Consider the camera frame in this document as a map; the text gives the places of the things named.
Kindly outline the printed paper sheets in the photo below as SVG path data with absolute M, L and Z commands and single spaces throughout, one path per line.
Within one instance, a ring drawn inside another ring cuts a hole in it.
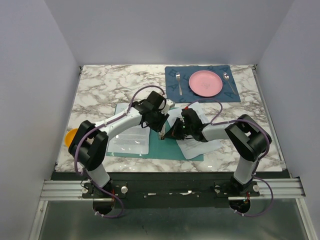
M 147 155 L 149 153 L 150 129 L 140 125 L 131 127 L 109 141 L 107 154 Z

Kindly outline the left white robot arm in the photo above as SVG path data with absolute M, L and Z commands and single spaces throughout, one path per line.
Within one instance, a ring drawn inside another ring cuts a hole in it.
M 94 184 L 93 191 L 101 198 L 111 191 L 111 177 L 103 167 L 109 141 L 136 126 L 159 133 L 165 125 L 168 111 L 175 103 L 152 91 L 146 99 L 131 101 L 126 110 L 97 123 L 83 121 L 68 146 L 74 158 L 74 168 L 81 164 L 84 173 Z

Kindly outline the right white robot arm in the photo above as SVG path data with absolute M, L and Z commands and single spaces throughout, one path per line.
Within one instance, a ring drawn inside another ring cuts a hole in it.
M 191 137 L 201 143 L 229 139 L 240 156 L 229 184 L 236 196 L 247 192 L 258 162 L 269 152 L 272 143 L 270 135 L 247 114 L 231 121 L 203 123 L 192 108 L 182 110 L 181 117 L 176 118 L 164 137 L 179 141 Z

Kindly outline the metal folder clip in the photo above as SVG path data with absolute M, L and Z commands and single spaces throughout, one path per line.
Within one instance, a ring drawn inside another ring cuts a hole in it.
M 166 134 L 166 125 L 164 124 L 160 130 L 160 132 L 158 133 L 158 138 L 160 140 L 164 140 L 165 139 L 165 134 Z

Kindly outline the blue letter placemat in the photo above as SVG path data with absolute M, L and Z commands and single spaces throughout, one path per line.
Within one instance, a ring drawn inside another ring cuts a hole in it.
M 175 103 L 239 103 L 237 84 L 229 65 L 166 66 L 167 97 Z

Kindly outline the silver fork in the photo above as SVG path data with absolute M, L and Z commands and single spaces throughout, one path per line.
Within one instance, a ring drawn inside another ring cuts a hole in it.
M 180 76 L 179 72 L 177 72 L 175 74 L 175 78 L 176 78 L 176 80 L 178 82 L 179 95 L 182 96 L 183 95 L 183 91 L 182 91 L 182 87 L 181 87 L 181 76 Z

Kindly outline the pink plate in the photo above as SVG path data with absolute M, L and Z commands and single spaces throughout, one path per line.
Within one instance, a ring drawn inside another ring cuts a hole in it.
M 190 76 L 188 85 L 194 94 L 209 98 L 222 91 L 223 81 L 212 71 L 199 70 Z

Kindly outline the silver spoon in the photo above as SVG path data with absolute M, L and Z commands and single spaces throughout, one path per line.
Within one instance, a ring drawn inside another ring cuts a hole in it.
M 237 92 L 235 91 L 235 89 L 233 88 L 233 86 L 232 86 L 232 84 L 231 84 L 231 82 L 230 82 L 230 77 L 229 77 L 229 75 L 228 75 L 226 72 L 224 72 L 223 75 L 222 75 L 222 77 L 223 77 L 223 79 L 228 83 L 228 85 L 230 86 L 233 94 L 234 94 L 234 95 L 237 95 Z

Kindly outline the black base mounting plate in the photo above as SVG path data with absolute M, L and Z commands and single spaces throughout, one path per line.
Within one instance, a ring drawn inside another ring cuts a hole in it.
M 87 177 L 73 173 L 54 173 L 54 181 L 80 181 L 93 194 L 111 201 L 88 201 L 94 210 L 113 209 L 233 208 L 247 212 L 253 200 L 273 199 L 267 179 L 292 179 L 287 171 L 259 172 L 248 189 L 234 194 L 229 188 L 231 172 L 112 172 L 111 190 L 101 191 Z

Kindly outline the orange bowl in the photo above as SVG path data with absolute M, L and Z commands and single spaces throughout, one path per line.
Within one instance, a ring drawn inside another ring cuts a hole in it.
M 67 134 L 64 137 L 64 144 L 69 148 L 76 133 L 77 133 L 78 129 L 77 128 L 73 128 L 72 130 L 68 131 Z

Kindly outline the aluminium frame rail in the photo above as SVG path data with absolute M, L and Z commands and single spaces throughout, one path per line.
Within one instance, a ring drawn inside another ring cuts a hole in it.
M 310 214 L 307 210 L 304 200 L 305 191 L 301 180 L 298 178 L 275 178 L 267 179 L 268 184 L 273 191 L 274 199 L 295 199 L 297 209 L 302 221 L 307 238 L 316 240 L 318 237 L 315 233 Z M 29 235 L 30 240 L 40 238 L 41 228 L 45 219 L 48 202 L 52 201 L 93 201 L 93 202 L 110 202 L 110 197 L 95 197 L 92 193 L 85 196 L 87 190 L 80 186 L 79 180 L 46 180 L 42 185 L 39 203 L 37 206 L 35 218 Z

